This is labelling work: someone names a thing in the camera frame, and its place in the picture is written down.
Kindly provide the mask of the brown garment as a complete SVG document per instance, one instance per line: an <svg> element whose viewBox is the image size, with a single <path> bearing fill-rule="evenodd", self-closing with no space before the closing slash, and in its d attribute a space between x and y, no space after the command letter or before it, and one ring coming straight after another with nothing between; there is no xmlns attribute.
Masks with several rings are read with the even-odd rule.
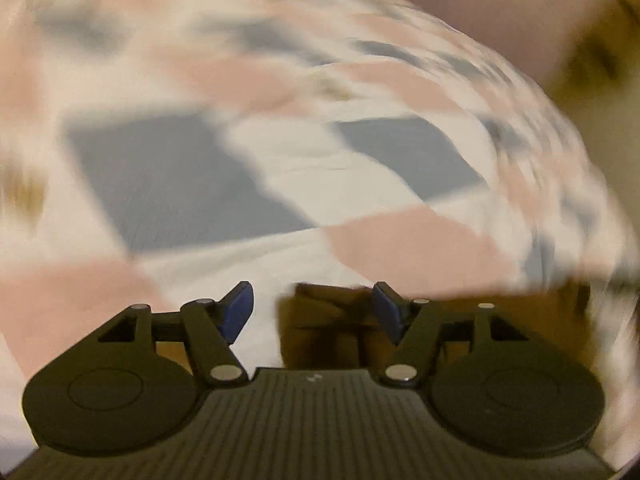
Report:
<svg viewBox="0 0 640 480"><path fill-rule="evenodd" d="M281 358L288 370L358 370L384 373L408 352L419 372L432 360L450 362L450 344L474 347L474 320L487 304L493 340L543 340L570 359L593 361L587 304L590 289L567 283L524 295L445 297L420 302L384 283L372 288L299 284L277 303Z"/></svg>

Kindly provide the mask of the checkered pastel quilt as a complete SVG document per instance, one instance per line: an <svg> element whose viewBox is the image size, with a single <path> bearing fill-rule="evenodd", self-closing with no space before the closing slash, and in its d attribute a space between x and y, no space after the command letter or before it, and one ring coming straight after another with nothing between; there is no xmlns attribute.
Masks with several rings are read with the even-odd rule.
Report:
<svg viewBox="0 0 640 480"><path fill-rule="evenodd" d="M406 0L1 0L1 468L29 377L130 304L249 281L407 296L613 281L632 227L576 128Z"/></svg>

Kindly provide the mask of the brown furry slipper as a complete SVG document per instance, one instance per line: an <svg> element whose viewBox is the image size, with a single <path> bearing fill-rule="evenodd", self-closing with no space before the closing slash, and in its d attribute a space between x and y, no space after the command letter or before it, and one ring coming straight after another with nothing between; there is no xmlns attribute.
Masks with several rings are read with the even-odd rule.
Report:
<svg viewBox="0 0 640 480"><path fill-rule="evenodd" d="M620 90L639 63L639 0L601 0L546 87L556 105Z"/></svg>

